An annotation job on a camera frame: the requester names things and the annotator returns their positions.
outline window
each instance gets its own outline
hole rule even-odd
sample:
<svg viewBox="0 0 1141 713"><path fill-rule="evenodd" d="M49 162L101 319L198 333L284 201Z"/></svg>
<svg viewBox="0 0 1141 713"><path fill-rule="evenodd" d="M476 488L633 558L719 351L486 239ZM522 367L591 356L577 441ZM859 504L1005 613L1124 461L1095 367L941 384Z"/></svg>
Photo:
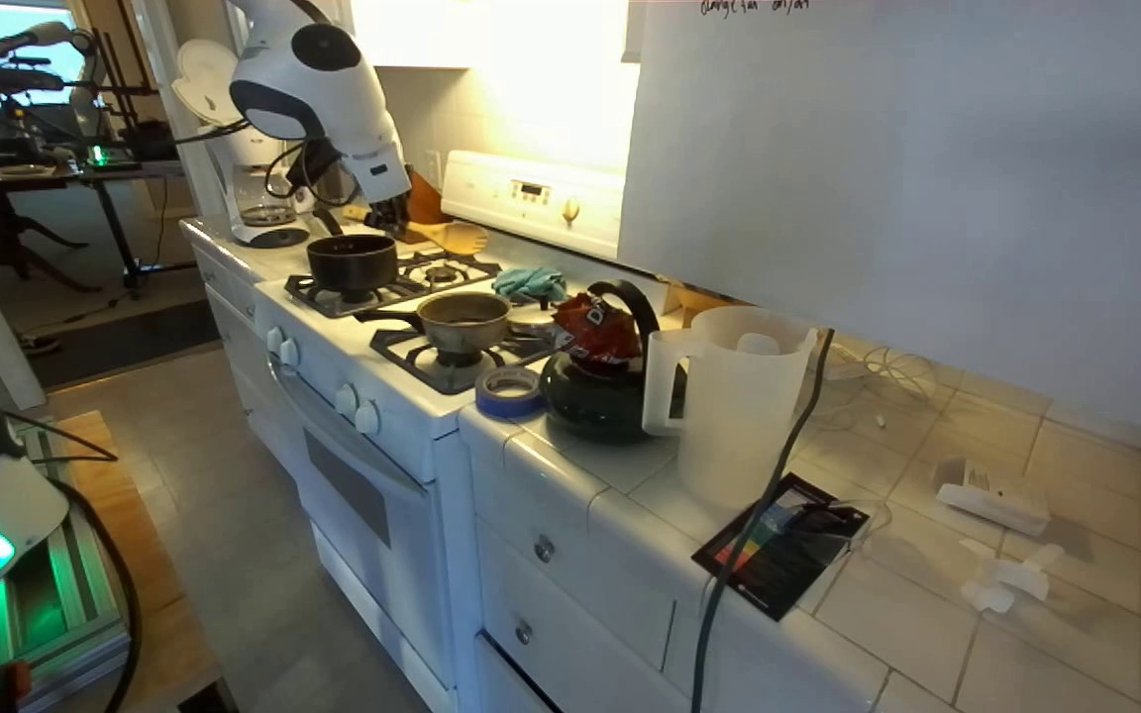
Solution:
<svg viewBox="0 0 1141 713"><path fill-rule="evenodd" d="M62 3L0 3L0 37L16 37L52 20L73 26L73 13ZM68 42L21 46L14 50L14 58L0 58L0 66L31 66L31 71L61 77L62 83L74 83L84 77L84 55ZM16 104L68 104L68 90L21 90Z"/></svg>

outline white tile countertop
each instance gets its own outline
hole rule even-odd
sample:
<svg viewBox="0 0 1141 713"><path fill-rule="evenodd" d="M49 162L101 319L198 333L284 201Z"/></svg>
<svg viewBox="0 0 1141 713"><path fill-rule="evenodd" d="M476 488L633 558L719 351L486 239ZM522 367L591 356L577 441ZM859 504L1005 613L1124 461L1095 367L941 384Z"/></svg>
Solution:
<svg viewBox="0 0 1141 713"><path fill-rule="evenodd" d="M1141 452L1041 415L1021 393L889 356L831 351L787 466L871 514L864 536L782 623L727 593L719 638L760 676L794 676L794 702L822 687L809 702L838 709L1141 709ZM720 520L678 482L675 441L600 446L546 419L497 425L476 408L464 433L519 452L534 478L581 499L588 523L643 548L645 577L675 599L700 599L706 572L691 556ZM935 504L947 461L1040 495L1046 536L1021 540ZM962 599L987 558L1019 561L1046 544L1065 549L1046 566L1046 603L1019 593L1013 610L983 613ZM675 643L666 659L684 694L691 650Z"/></svg>

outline burner grate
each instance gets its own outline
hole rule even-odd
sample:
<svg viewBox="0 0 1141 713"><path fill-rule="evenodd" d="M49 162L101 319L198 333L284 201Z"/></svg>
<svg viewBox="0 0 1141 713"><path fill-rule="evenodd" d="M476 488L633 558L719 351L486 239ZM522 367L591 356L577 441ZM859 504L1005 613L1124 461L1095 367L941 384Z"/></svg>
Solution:
<svg viewBox="0 0 1141 713"><path fill-rule="evenodd" d="M485 367L531 363L555 351L551 325L511 325L511 338L485 350L478 356L439 356L436 343L416 330L377 330L370 339L379 356L412 371L420 384L457 397L476 389Z"/></svg>
<svg viewBox="0 0 1141 713"><path fill-rule="evenodd" d="M497 272L500 272L500 263L478 263L470 253L412 253L412 256L402 256L398 281L379 284L377 293L324 288L309 272L288 272L284 288L303 306L313 306L324 318L352 318L373 306L416 300L416 296L443 293L457 284L486 281Z"/></svg>

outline white container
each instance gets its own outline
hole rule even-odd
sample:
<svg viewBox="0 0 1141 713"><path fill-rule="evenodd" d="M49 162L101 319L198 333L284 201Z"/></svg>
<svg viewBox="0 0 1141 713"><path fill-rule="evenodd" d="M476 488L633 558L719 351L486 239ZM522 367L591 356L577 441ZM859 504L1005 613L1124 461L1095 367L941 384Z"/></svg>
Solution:
<svg viewBox="0 0 1141 713"><path fill-rule="evenodd" d="M811 330L748 306L710 310L684 333L650 338L643 426L683 437L678 478L727 520L774 474L811 339Z"/></svg>

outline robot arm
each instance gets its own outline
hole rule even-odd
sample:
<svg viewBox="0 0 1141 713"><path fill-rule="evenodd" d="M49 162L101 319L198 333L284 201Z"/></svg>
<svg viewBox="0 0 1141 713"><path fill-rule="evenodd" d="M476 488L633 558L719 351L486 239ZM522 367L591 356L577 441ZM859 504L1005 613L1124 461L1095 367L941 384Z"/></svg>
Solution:
<svg viewBox="0 0 1141 713"><path fill-rule="evenodd" d="M97 108L97 77L101 77L101 46L93 33L68 26L68 24L37 24L28 33L16 37L0 37L0 58L10 58L21 46L52 46L52 42L68 42L84 55L84 77L73 83L68 108L78 121L84 140L101 140L101 108Z"/></svg>
<svg viewBox="0 0 1141 713"><path fill-rule="evenodd" d="M303 143L309 169L341 162L370 222L402 234L408 222L408 169L385 90L352 37L309 0L234 0L249 24L231 99L249 125Z"/></svg>

